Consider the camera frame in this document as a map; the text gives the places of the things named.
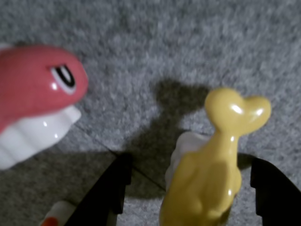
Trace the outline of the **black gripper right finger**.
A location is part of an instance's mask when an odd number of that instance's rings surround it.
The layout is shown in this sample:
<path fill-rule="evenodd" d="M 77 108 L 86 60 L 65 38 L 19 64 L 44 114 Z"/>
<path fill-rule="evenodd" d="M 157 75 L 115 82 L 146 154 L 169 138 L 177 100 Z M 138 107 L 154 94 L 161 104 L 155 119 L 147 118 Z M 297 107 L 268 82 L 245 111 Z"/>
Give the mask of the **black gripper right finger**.
<path fill-rule="evenodd" d="M 301 191 L 275 165 L 254 158 L 250 186 L 255 189 L 256 215 L 264 226 L 301 224 Z"/>

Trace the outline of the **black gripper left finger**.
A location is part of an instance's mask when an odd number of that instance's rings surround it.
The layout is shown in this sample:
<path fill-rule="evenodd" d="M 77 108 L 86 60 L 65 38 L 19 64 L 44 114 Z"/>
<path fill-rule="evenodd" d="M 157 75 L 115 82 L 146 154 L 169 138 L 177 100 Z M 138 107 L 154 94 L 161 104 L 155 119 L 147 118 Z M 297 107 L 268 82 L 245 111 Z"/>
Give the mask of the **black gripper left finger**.
<path fill-rule="evenodd" d="M 120 155 L 99 177 L 67 221 L 68 226 L 115 226 L 131 184 L 132 155 Z"/>

